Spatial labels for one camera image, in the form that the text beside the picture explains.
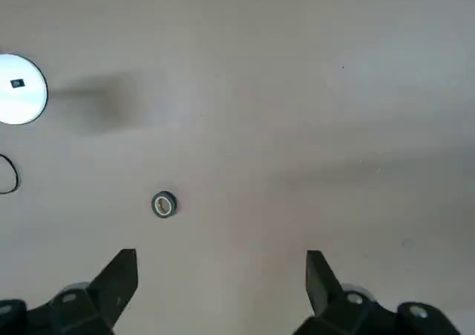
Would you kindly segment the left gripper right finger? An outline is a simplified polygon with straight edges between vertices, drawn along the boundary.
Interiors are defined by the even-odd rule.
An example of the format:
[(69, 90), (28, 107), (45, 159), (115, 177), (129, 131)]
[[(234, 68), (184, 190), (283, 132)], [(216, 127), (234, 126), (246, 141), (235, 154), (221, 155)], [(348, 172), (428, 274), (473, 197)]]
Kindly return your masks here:
[(313, 315), (295, 334), (405, 335), (459, 334), (438, 308), (420, 302), (401, 303), (395, 312), (357, 290), (345, 290), (323, 253), (306, 255), (306, 291)]

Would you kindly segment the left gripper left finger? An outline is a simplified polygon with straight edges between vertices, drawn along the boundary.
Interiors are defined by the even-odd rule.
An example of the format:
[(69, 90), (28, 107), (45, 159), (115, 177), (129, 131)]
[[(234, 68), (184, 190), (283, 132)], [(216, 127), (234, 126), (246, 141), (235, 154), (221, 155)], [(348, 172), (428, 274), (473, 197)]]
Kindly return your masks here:
[(92, 281), (71, 284), (36, 308), (2, 299), (1, 333), (113, 334), (138, 284), (137, 251), (122, 249)]

